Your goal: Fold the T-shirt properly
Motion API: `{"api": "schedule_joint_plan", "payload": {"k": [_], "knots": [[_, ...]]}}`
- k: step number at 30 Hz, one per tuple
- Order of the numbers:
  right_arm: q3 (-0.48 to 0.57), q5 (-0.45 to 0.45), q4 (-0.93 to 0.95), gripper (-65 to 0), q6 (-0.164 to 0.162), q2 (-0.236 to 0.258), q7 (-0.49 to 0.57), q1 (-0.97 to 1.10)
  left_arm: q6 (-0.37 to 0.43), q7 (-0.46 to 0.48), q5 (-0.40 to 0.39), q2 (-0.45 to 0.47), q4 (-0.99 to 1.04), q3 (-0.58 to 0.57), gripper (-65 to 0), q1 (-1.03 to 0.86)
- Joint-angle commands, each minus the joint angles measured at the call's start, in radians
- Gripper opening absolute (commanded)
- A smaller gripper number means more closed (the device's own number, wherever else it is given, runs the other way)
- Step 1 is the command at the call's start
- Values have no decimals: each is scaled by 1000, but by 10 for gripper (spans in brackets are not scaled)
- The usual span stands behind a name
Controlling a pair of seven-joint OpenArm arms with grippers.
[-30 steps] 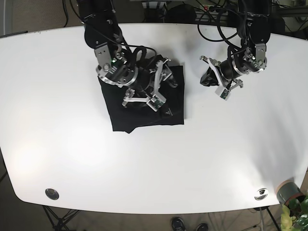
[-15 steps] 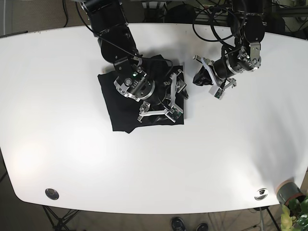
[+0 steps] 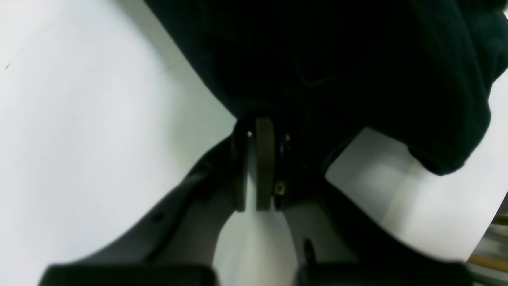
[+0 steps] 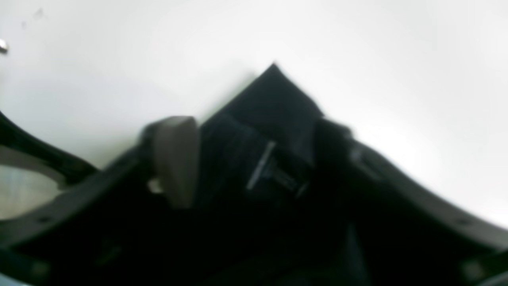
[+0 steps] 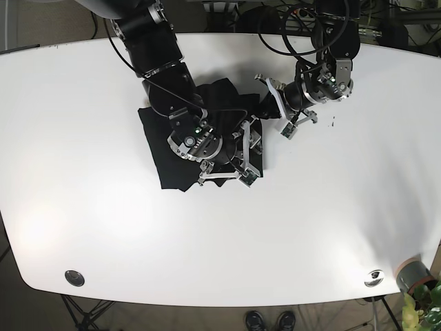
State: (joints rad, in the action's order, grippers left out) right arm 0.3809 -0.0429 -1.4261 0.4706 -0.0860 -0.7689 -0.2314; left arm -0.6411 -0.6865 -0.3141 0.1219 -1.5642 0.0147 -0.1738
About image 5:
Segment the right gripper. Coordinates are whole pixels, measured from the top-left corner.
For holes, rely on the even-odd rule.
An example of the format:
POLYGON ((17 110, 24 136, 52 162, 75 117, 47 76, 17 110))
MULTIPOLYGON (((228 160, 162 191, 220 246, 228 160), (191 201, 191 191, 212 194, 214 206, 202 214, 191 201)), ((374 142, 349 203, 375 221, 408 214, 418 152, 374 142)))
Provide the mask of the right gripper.
POLYGON ((249 187, 263 176, 263 171, 252 163, 254 155, 260 157, 263 153, 262 134, 253 127, 259 123, 256 117, 245 119, 231 134, 221 135, 206 119, 171 117, 173 131, 167 142, 177 156, 199 164, 200 185, 236 179, 249 187))

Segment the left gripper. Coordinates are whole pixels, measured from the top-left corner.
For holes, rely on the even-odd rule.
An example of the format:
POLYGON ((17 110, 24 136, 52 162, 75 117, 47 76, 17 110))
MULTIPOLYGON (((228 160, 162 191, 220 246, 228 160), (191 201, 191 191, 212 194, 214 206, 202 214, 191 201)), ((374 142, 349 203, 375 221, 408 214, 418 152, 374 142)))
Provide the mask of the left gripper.
POLYGON ((257 74, 255 79, 266 85, 278 108, 280 119, 276 127, 279 133, 292 139, 300 124, 318 121, 310 107, 349 98, 353 90, 352 68, 351 59, 336 59, 334 65, 321 64, 316 74, 297 72, 289 84, 257 74))

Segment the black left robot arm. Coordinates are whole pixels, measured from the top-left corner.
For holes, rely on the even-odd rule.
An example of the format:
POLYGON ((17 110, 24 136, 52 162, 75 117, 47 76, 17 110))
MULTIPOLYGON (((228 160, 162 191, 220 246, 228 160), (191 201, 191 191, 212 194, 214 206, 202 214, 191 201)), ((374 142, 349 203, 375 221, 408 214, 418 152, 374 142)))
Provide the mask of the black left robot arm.
POLYGON ((285 84, 260 74, 255 77, 267 86, 276 103, 278 131, 285 138, 291 139, 304 122, 317 122, 312 106, 351 95, 353 60, 360 50, 359 17, 358 1, 301 1, 287 7, 280 20, 280 35, 287 49, 284 54, 296 59, 294 80, 285 84), (301 10, 314 20, 309 33, 314 48, 309 52, 296 51, 288 39, 288 18, 301 10))

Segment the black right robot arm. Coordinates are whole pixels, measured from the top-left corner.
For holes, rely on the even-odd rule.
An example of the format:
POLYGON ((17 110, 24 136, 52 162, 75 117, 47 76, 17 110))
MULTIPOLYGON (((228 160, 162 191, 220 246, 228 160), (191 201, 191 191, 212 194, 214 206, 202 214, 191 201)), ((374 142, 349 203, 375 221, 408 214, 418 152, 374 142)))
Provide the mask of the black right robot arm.
POLYGON ((161 187, 186 191, 211 181, 251 185, 263 174, 256 94, 228 79, 197 86, 160 1, 84 1, 127 50, 124 63, 143 81, 139 117, 161 187))

